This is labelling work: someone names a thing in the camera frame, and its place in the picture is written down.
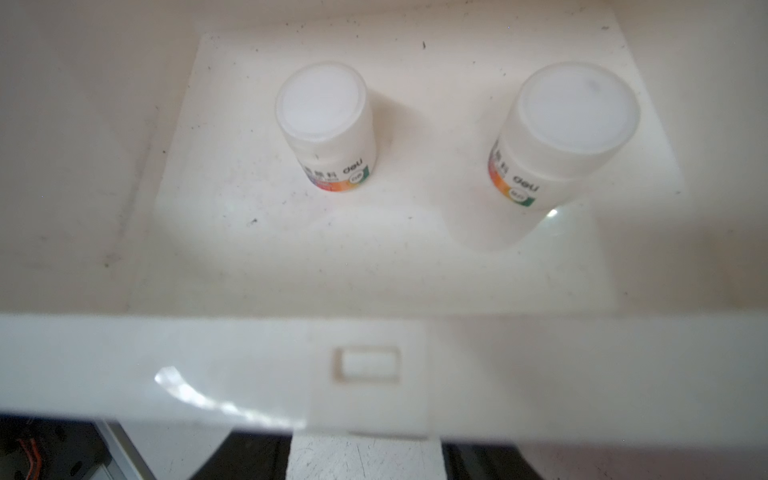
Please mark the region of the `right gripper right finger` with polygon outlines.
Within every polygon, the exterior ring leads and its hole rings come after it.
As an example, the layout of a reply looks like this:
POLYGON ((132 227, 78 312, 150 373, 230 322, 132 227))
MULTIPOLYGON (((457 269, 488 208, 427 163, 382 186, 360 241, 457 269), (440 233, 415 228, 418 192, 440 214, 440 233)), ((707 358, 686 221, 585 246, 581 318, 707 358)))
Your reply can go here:
POLYGON ((531 479, 532 467, 514 446, 441 443, 448 480, 531 479))

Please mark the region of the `white drawer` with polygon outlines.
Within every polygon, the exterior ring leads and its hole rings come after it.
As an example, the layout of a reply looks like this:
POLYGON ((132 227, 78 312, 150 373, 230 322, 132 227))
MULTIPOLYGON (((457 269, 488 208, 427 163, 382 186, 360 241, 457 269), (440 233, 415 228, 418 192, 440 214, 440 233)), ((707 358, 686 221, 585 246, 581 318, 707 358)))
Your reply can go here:
POLYGON ((767 444, 763 1, 5 1, 1 410, 502 442, 767 444), (275 116, 363 77, 377 161, 275 116), (633 138, 551 210, 486 162, 583 61, 633 138))

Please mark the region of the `white paint can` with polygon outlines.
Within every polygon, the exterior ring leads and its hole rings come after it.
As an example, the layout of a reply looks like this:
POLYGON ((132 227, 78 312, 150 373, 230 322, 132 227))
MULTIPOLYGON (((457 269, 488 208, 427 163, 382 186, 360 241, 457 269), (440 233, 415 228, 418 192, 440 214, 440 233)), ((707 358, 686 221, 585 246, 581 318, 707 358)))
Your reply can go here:
POLYGON ((514 204, 551 210, 633 137, 634 90, 601 66, 548 65, 522 85, 487 161, 495 188, 514 204))
POLYGON ((373 109, 363 77, 351 66, 327 61, 297 70, 279 89, 275 116, 315 187, 347 192, 373 173, 378 155, 373 109))

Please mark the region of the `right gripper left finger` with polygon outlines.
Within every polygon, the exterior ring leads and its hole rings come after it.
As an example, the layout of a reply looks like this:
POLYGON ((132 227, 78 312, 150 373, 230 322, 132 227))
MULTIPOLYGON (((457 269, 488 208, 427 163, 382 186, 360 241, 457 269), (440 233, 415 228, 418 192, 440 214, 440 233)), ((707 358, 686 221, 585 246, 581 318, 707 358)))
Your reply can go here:
POLYGON ((206 462, 206 478, 286 479, 292 437, 231 432, 206 462))

